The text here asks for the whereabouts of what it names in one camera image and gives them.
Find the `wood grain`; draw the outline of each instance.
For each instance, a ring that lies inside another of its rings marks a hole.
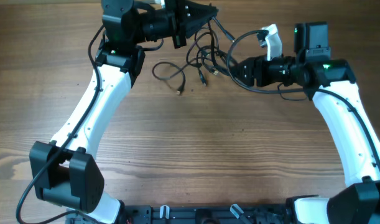
[[[380,138],[380,1],[212,3],[235,36],[275,22],[286,55],[293,55],[296,22],[328,21],[333,57],[351,64]],[[50,140],[88,85],[86,49],[101,15],[100,4],[0,6],[0,223],[15,223],[16,203],[32,178],[34,141]],[[207,75],[205,88],[191,68],[186,91],[176,96],[152,77],[157,62],[183,65],[187,49],[174,50],[166,40],[148,53],[111,120],[97,157],[111,195],[128,205],[229,205],[329,197],[345,187],[335,145],[312,102],[248,93],[222,76]],[[235,57],[263,53],[248,38]],[[23,216],[35,222],[61,211],[31,194]]]

